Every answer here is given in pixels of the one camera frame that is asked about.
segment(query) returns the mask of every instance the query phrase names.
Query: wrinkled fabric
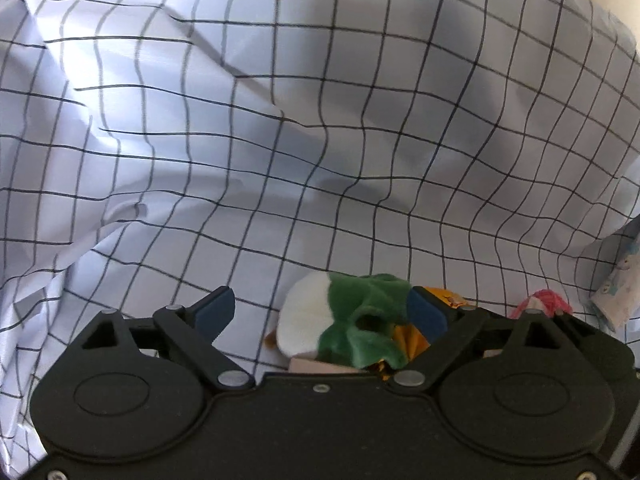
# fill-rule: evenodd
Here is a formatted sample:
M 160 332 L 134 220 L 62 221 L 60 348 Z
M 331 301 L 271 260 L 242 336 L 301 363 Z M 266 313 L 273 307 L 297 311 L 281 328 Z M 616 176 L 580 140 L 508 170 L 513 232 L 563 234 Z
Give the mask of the wrinkled fabric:
M 508 314 L 589 296 L 638 233 L 635 41 L 589 0 L 0 0 L 0 433 L 103 307 L 219 285 L 261 376 L 310 270 Z M 620 330 L 640 363 L 640 334 Z

